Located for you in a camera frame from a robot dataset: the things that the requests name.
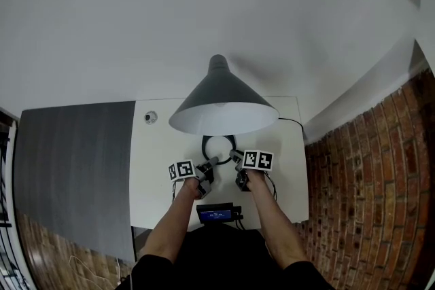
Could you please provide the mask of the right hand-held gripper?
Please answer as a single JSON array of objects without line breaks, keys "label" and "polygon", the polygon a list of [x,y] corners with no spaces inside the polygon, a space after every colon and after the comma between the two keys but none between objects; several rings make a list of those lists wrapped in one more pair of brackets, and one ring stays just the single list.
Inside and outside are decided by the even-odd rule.
[{"label": "right hand-held gripper", "polygon": [[248,169],[260,171],[268,178],[272,185],[274,185],[269,175],[273,167],[273,153],[260,150],[239,151],[232,149],[230,150],[229,156],[233,162],[236,162],[236,185],[242,192],[249,191],[247,187],[249,181],[247,176]]}]

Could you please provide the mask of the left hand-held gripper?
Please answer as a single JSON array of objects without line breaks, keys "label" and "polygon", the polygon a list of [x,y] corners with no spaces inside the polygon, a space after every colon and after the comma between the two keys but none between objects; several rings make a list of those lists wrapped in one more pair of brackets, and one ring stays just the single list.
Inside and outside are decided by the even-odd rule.
[{"label": "left hand-held gripper", "polygon": [[211,192],[211,184],[214,182],[213,167],[219,162],[214,156],[200,165],[194,165],[192,160],[175,162],[169,167],[169,176],[172,183],[172,198],[175,199],[177,183],[186,179],[194,178],[198,181],[197,190],[199,198],[204,198]]}]

